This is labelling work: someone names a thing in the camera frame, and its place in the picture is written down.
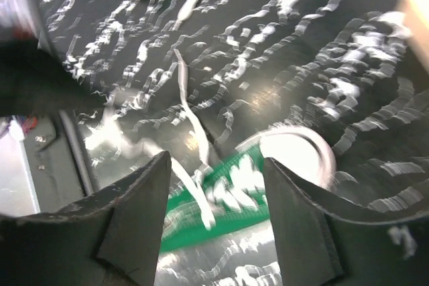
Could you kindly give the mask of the green sneaker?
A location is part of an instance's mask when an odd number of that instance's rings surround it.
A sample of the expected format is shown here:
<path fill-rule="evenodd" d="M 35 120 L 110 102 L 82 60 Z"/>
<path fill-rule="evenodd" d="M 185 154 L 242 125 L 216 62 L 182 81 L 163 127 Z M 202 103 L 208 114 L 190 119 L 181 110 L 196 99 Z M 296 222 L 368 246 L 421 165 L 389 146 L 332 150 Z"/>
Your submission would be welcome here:
<path fill-rule="evenodd" d="M 262 131 L 236 148 L 236 154 L 206 170 L 202 196 L 188 188 L 170 196 L 161 252 L 175 251 L 249 228 L 269 219 L 263 164 L 273 158 L 301 178 L 329 189 L 336 160 L 329 144 L 306 127 Z"/>

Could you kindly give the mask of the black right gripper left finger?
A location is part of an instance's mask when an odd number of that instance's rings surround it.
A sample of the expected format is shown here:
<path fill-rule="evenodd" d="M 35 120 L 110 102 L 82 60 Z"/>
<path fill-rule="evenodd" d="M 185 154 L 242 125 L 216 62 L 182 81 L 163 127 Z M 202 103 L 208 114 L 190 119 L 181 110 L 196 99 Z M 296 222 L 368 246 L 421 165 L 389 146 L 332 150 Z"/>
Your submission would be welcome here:
<path fill-rule="evenodd" d="M 1 217 L 2 285 L 153 285 L 172 162 L 145 166 L 56 212 Z"/>

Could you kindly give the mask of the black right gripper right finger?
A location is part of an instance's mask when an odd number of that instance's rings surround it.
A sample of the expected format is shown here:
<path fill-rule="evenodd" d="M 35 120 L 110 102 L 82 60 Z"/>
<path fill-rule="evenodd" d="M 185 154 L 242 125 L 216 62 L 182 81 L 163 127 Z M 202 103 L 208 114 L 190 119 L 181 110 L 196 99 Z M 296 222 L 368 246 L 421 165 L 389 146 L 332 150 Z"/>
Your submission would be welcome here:
<path fill-rule="evenodd" d="M 378 212 L 272 158 L 263 176 L 284 285 L 427 285 L 428 203 Z"/>

